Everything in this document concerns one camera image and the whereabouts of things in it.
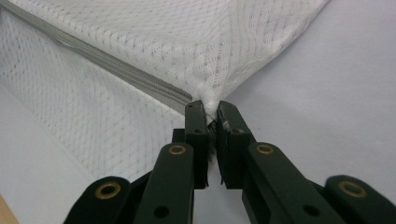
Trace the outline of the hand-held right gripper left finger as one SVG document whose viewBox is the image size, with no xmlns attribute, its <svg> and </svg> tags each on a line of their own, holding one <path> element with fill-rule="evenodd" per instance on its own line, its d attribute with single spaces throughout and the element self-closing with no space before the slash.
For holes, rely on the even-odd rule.
<svg viewBox="0 0 396 224">
<path fill-rule="evenodd" d="M 208 186 L 209 134 L 201 101 L 191 102 L 185 107 L 185 141 L 193 147 L 194 185 L 197 189 L 205 189 Z"/>
</svg>

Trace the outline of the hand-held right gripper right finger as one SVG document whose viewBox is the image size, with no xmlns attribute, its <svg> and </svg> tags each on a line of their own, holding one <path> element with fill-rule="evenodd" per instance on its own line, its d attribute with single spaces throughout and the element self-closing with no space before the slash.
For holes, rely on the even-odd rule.
<svg viewBox="0 0 396 224">
<path fill-rule="evenodd" d="M 253 134 L 237 107 L 220 101 L 217 109 L 217 160 L 221 182 L 227 189 L 241 189 L 245 178 L 245 153 Z"/>
</svg>

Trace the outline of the white mesh laundry bag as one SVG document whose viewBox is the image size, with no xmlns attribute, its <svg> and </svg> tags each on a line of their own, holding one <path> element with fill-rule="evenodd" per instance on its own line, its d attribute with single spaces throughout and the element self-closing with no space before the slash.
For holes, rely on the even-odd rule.
<svg viewBox="0 0 396 224">
<path fill-rule="evenodd" d="M 0 84 L 94 177 L 136 179 L 328 0 L 0 0 Z"/>
</svg>

